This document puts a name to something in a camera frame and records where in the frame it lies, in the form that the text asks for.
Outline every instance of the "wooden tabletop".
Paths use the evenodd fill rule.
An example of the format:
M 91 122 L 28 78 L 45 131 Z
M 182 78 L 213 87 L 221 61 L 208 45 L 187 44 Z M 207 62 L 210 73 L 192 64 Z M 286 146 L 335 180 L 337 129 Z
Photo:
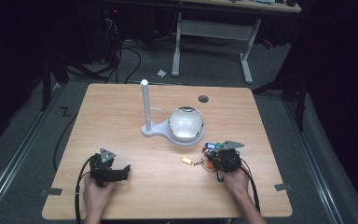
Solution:
M 104 147 L 117 153 L 113 169 L 131 165 L 128 180 L 117 182 L 103 217 L 199 218 L 240 217 L 224 183 L 200 166 L 187 165 L 182 156 L 198 161 L 205 143 L 241 142 L 241 157 L 249 164 L 264 217 L 292 214 L 254 96 L 245 88 L 149 86 L 153 122 L 165 120 L 175 108 L 191 106 L 205 122 L 205 135 L 193 147 L 179 147 L 161 136 L 145 137 L 141 85 L 91 84 L 62 156 L 52 187 L 62 194 L 49 195 L 43 209 L 46 219 L 75 218 L 75 186 L 84 162 Z M 200 95 L 209 98 L 199 101 Z M 80 190 L 80 211 L 85 216 Z
M 240 0 L 235 3 L 230 2 L 229 0 L 181 0 L 182 2 L 188 3 L 198 3 L 198 4 L 209 4 L 217 5 L 222 7 L 245 7 L 251 9 L 260 9 L 266 11 L 279 11 L 279 12 L 301 12 L 301 7 L 298 4 L 295 4 L 293 7 L 289 7 L 286 4 L 275 3 L 275 4 L 265 4 L 251 0 Z

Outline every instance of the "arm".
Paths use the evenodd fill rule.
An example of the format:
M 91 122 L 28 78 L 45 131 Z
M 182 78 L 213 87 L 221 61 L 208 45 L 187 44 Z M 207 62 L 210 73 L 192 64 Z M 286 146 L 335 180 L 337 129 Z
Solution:
M 112 182 L 108 183 L 105 188 L 100 188 L 90 175 L 84 176 L 85 189 L 83 196 L 87 208 L 86 224 L 101 223 L 103 210 L 109 203 L 115 185 L 116 184 Z
M 223 176 L 223 178 L 225 178 L 224 182 L 226 183 L 228 191 L 232 194 L 235 201 L 237 202 L 237 205 L 240 208 L 246 223 L 267 223 L 255 208 L 255 205 L 248 193 L 249 177 L 244 174 L 241 169 L 238 169 L 233 173 L 220 172 L 220 174 Z

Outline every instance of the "yellow key tag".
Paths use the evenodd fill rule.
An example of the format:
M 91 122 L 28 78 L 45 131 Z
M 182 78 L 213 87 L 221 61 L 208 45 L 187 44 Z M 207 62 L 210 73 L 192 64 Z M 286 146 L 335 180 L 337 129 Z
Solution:
M 188 164 L 188 165 L 193 164 L 193 161 L 191 159 L 189 159 L 189 158 L 186 158 L 186 157 L 181 157 L 180 161 L 182 161 L 182 162 L 184 162 L 185 164 Z

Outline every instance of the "white bowl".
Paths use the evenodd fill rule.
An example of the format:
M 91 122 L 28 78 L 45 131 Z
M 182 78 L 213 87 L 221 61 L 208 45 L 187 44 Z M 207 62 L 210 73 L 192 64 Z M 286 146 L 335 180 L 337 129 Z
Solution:
M 172 136 L 181 142 L 191 142 L 203 128 L 202 114 L 193 107 L 175 109 L 168 117 Z

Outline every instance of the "person's left hand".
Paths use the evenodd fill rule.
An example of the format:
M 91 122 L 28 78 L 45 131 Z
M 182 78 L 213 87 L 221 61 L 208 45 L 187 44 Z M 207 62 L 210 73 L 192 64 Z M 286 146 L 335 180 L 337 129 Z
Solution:
M 107 183 L 105 188 L 97 186 L 95 179 L 90 175 L 84 176 L 83 198 L 86 203 L 86 224 L 100 223 L 104 208 L 109 203 L 116 183 Z

